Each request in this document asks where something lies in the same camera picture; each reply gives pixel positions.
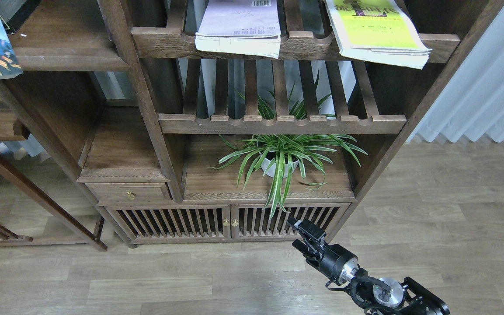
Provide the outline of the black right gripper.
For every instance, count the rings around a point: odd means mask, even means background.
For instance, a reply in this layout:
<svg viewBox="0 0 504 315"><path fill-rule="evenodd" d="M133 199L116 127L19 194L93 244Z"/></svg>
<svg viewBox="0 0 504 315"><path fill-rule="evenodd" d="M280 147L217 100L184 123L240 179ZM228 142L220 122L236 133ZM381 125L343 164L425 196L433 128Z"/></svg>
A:
<svg viewBox="0 0 504 315"><path fill-rule="evenodd" d="M358 272L356 255L341 245L328 245L324 242L326 232L307 219L299 220L290 217L286 223L298 231L305 241L316 243L312 246L306 245L299 239L292 242L292 246L302 253L308 265L325 275L330 283L343 285L352 281Z"/></svg>

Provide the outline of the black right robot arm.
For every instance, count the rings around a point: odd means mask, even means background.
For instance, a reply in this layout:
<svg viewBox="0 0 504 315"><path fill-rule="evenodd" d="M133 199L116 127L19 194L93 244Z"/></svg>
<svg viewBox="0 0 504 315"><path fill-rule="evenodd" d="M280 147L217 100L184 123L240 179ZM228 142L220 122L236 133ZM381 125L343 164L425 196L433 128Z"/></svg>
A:
<svg viewBox="0 0 504 315"><path fill-rule="evenodd" d="M341 245L325 242L326 232L309 220L288 219L301 235L292 245L306 262L328 278L326 288L343 291L366 315L449 315L449 307L411 277L404 282L374 278L358 265L358 258Z"/></svg>

